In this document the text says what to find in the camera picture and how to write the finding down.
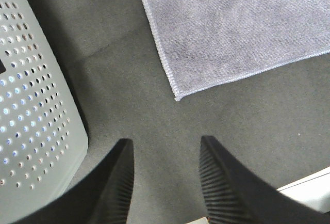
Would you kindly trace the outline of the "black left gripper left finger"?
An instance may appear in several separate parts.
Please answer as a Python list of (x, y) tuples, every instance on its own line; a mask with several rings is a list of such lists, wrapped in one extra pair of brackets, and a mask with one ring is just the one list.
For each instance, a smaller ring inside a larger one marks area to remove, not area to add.
[(18, 223), (126, 223), (134, 187), (134, 145), (119, 139), (104, 159), (61, 197)]

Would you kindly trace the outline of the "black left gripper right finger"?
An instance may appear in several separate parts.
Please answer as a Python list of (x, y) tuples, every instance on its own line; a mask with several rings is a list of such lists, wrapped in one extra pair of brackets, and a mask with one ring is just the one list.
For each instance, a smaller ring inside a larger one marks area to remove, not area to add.
[(329, 223), (329, 215), (278, 192), (213, 136), (201, 138), (199, 174), (210, 223)]

